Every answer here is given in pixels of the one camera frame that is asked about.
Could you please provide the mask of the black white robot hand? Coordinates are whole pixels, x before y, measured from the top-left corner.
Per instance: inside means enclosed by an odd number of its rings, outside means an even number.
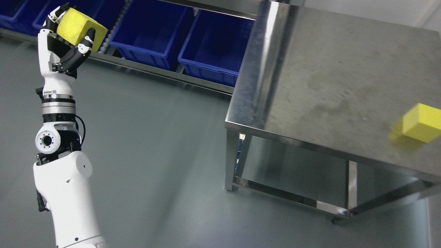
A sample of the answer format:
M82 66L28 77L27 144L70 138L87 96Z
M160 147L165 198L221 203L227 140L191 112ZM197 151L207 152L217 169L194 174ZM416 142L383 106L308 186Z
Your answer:
M78 67L89 57L95 42L96 30L90 28L78 45L68 44L57 33L65 12L71 7L65 3L47 16L38 33L38 61L44 77L44 87L36 89L41 100L51 94L73 98L72 83L77 78Z

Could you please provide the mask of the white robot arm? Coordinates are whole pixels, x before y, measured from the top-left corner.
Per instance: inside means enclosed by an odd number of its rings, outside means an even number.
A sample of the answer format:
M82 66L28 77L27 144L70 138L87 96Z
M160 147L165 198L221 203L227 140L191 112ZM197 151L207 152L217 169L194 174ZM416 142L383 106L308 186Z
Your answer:
M35 137L33 165L38 210L52 215L57 248L107 248L96 218L90 177L93 167L82 152L75 100L69 94L36 93L43 126Z

